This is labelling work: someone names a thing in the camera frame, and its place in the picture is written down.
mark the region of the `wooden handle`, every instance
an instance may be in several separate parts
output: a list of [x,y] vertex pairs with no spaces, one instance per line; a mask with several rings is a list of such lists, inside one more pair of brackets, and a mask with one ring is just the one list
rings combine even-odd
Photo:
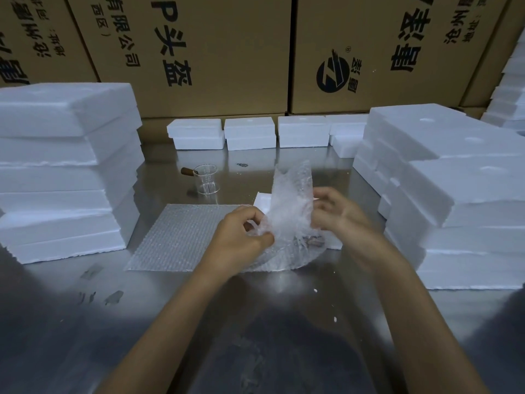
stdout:
[[183,167],[181,168],[180,173],[182,175],[189,175],[190,177],[193,177],[194,171],[193,169],[188,169],[187,167]]

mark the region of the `table surface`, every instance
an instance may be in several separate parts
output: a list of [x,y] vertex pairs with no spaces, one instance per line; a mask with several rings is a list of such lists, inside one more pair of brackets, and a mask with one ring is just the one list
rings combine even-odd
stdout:
[[[187,273],[124,271],[167,203],[252,204],[271,192],[273,166],[309,159],[330,185],[384,225],[379,197],[331,147],[175,151],[143,147],[128,249],[22,266],[0,248],[0,393],[90,393],[122,359]],[[213,163],[220,191],[198,195],[180,167]],[[525,387],[525,290],[431,291],[494,393]],[[405,390],[370,280],[345,251],[296,271],[241,274],[214,298],[170,392]]]

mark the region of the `black circular logo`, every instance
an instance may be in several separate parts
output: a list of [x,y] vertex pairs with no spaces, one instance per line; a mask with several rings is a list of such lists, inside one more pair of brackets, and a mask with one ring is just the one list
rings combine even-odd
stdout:
[[350,77],[348,62],[332,50],[328,63],[323,62],[317,70],[317,85],[324,92],[336,92],[342,89]]

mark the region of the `glass cup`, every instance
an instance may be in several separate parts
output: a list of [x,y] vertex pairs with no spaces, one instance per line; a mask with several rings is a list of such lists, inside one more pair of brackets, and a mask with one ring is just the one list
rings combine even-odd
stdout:
[[195,185],[197,192],[203,195],[211,195],[216,193],[220,187],[215,181],[217,174],[217,166],[214,164],[201,164],[193,169],[193,176],[195,177]]

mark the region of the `person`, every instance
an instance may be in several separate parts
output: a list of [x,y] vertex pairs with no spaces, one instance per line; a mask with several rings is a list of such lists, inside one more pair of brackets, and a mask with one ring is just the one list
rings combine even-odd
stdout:
[[[489,393],[408,261],[359,206],[333,188],[314,188],[312,226],[332,231],[373,278],[411,394]],[[273,243],[248,236],[263,213],[240,206],[217,226],[200,263],[97,394],[164,394],[212,297]]]

